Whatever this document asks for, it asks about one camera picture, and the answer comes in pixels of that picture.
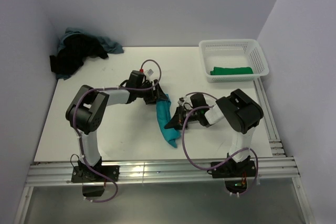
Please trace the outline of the teal t-shirt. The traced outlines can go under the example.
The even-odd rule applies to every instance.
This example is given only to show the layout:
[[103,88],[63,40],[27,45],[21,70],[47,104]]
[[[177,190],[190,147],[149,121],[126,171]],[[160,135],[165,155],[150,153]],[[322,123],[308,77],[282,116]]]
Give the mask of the teal t-shirt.
[[167,93],[165,95],[168,100],[158,100],[156,103],[156,118],[164,140],[171,147],[177,148],[176,140],[181,137],[180,132],[174,128],[165,128],[172,118],[170,114],[171,100]]

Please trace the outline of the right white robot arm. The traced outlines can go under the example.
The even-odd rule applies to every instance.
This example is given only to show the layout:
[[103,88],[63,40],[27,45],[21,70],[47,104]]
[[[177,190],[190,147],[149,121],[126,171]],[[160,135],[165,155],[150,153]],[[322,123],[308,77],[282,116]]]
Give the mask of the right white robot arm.
[[210,127],[225,119],[234,130],[226,159],[211,163],[208,168],[197,165],[185,154],[188,161],[213,178],[256,177],[258,158],[250,146],[254,131],[264,117],[262,108],[241,89],[215,99],[214,105],[208,105],[205,96],[204,92],[192,92],[180,98],[175,114],[164,128],[184,131],[188,122]]

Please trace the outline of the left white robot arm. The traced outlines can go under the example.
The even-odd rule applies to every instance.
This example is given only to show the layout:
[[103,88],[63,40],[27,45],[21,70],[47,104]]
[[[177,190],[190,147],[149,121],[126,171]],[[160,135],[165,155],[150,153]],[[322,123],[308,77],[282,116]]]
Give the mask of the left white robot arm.
[[97,129],[106,107],[130,104],[137,98],[145,104],[168,101],[157,79],[150,78],[143,70],[133,70],[127,80],[116,88],[98,89],[83,85],[66,111],[66,119],[78,135],[80,155],[78,165],[73,167],[72,183],[115,182],[119,176],[118,165],[102,164],[98,150]]

